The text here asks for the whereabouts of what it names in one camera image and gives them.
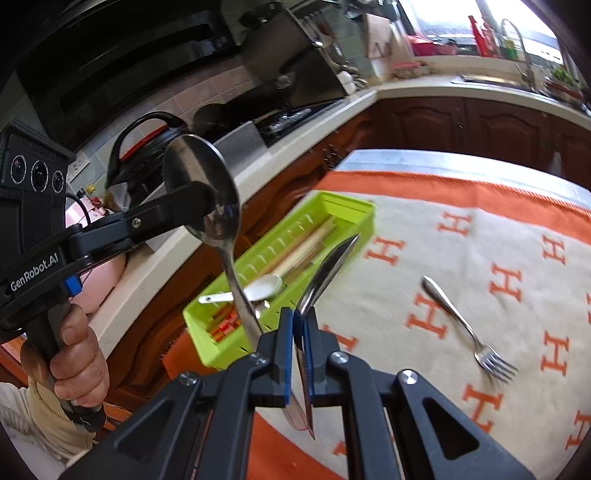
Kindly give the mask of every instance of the silver fork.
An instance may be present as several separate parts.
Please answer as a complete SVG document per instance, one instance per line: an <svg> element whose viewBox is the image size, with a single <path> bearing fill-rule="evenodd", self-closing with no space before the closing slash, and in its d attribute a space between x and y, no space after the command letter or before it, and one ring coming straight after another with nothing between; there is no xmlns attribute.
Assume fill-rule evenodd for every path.
<svg viewBox="0 0 591 480"><path fill-rule="evenodd" d="M478 362L478 365L482 369L502 382L509 383L508 380L513 380L515 374L519 371L517 367L514 367L509 362L503 360L498 353L496 353L492 347L486 343L482 343L472 327L464 319L464 317L457 311L453 303L443 293L443 290L437 285L431 278L423 277L422 280L423 289L427 294L435 300L441 307L450 313L462 326L467 330L468 334L474 342L474 358Z"/></svg>

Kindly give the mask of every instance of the green tray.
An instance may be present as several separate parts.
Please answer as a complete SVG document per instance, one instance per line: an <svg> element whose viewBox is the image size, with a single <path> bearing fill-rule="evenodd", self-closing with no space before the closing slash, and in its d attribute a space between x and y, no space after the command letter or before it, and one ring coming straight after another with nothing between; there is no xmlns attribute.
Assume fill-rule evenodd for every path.
<svg viewBox="0 0 591 480"><path fill-rule="evenodd" d="M326 239L324 249L295 282L281 291L270 302L271 307L262 312L260 318L264 332L275 330L279 324L281 307L295 308L309 280L324 257L346 238L360 233L361 237L353 254L358 252L374 232L374 210L372 203L353 199L330 192L318 192L300 207L286 216L255 245L236 260L236 273L242 284L257 278L258 272L283 252L299 235L320 226L328 215L333 215L335 228ZM226 275L215 279L198 296L228 291ZM219 343L209 335L213 315L223 304L201 304L195 298L183 310L187 329L199 357L206 367L227 368L233 361L253 351L242 326Z"/></svg>

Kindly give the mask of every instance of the electrical outlet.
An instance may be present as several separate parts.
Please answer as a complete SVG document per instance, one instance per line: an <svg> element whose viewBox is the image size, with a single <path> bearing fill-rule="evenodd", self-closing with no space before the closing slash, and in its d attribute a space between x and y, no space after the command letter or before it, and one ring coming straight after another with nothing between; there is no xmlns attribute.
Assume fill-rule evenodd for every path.
<svg viewBox="0 0 591 480"><path fill-rule="evenodd" d="M69 185L72 183L72 180L76 178L76 176L84 170L90 163L90 160L84 153L80 153L76 156L76 160L68 165L68 174L66 175L66 182Z"/></svg>

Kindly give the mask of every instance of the hand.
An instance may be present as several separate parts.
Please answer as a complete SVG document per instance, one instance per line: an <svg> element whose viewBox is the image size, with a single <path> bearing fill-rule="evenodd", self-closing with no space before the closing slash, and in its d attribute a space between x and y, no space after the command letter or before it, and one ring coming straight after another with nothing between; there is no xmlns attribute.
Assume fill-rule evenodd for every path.
<svg viewBox="0 0 591 480"><path fill-rule="evenodd" d="M109 389L107 362L86 314L78 305L72 305L61 325L60 336L66 346L50 364L57 380L56 396L81 407L102 404ZM21 348L21 364L27 375L47 386L47 366L29 341Z"/></svg>

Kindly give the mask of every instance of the metal bolt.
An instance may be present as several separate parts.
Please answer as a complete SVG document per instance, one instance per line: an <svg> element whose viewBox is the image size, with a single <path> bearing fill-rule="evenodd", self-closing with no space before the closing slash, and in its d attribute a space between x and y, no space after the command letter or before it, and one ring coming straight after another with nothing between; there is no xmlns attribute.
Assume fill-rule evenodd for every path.
<svg viewBox="0 0 591 480"><path fill-rule="evenodd" d="M330 354L330 361L337 365L344 365L349 361L349 355L345 352L332 352Z"/></svg>
<svg viewBox="0 0 591 480"><path fill-rule="evenodd" d="M180 381L185 387L190 387L199 381L199 377L194 372L185 372L178 376L178 381Z"/></svg>
<svg viewBox="0 0 591 480"><path fill-rule="evenodd" d="M400 380L402 380L407 385L414 385L418 382L418 373L412 370L402 370L400 372Z"/></svg>
<svg viewBox="0 0 591 480"><path fill-rule="evenodd" d="M259 352L253 352L249 357L255 362L255 365L265 365L269 361L265 355Z"/></svg>

